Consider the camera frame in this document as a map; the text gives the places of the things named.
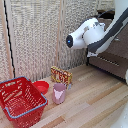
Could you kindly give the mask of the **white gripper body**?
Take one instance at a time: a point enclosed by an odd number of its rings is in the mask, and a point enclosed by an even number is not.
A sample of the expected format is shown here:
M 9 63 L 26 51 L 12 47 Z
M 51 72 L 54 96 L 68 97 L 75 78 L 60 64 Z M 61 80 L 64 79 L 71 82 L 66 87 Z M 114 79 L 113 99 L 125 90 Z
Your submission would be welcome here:
M 98 54 L 97 53 L 92 53 L 92 52 L 87 52 L 87 57 L 97 57 Z

